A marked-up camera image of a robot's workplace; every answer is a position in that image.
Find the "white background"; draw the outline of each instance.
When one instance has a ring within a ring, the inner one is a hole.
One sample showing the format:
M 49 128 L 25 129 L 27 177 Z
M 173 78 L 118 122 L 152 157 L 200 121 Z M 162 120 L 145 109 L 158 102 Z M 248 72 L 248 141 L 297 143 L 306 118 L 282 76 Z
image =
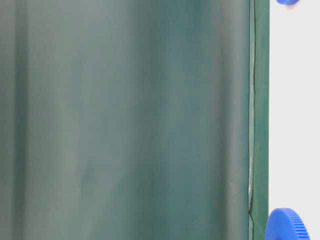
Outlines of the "white background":
M 270 0 L 269 210 L 320 240 L 320 1 Z

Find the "green panel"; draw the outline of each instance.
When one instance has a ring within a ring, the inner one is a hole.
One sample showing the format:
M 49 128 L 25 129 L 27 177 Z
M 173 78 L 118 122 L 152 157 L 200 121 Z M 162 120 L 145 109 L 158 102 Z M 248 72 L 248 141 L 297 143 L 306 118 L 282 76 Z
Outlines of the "green panel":
M 247 240 L 249 16 L 249 0 L 2 0 L 1 239 Z
M 253 87 L 254 87 L 254 143 L 252 198 L 249 215 L 253 240 L 265 239 L 268 220 L 268 145 L 269 145 L 269 1 L 251 0 L 253 10 Z

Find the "green fabric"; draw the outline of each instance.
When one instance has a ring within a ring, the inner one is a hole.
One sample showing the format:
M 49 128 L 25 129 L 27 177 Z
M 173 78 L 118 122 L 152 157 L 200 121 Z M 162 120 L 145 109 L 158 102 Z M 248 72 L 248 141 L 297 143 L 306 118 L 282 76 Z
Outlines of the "green fabric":
M 252 202 L 253 240 L 265 239 L 268 220 L 269 144 L 269 1 L 251 0 L 254 8 L 254 157 Z
M 2 0 L 1 239 L 248 240 L 249 16 L 248 0 Z

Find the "blue plastic part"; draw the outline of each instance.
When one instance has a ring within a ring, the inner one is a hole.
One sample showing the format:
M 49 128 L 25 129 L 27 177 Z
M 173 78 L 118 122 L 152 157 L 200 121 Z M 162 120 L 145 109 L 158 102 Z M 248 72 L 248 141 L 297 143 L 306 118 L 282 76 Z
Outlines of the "blue plastic part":
M 266 224 L 265 240 L 310 240 L 299 215 L 290 208 L 276 208 Z
M 285 4 L 285 5 L 293 5 L 297 3 L 299 0 L 276 0 L 280 4 Z

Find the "blue wheel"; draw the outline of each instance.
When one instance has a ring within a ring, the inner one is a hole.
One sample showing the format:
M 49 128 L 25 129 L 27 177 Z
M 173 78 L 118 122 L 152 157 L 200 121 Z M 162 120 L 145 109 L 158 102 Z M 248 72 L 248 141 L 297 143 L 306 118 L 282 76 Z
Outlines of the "blue wheel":
M 280 4 L 292 5 L 297 3 L 299 0 L 276 0 Z
M 290 208 L 276 208 L 269 216 L 265 240 L 310 240 L 299 215 Z

